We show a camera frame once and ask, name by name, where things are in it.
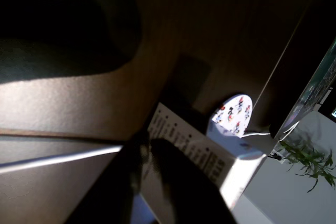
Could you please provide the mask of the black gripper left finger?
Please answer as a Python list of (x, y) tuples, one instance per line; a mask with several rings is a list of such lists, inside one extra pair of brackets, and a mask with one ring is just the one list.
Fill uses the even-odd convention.
[(126, 141), (65, 223), (130, 223), (148, 143), (148, 132)]

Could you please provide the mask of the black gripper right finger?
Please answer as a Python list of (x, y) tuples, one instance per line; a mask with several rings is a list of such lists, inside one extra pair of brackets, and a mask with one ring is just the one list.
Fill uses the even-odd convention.
[(235, 223), (217, 187), (177, 147), (164, 139), (151, 141), (164, 197), (173, 206), (175, 223)]

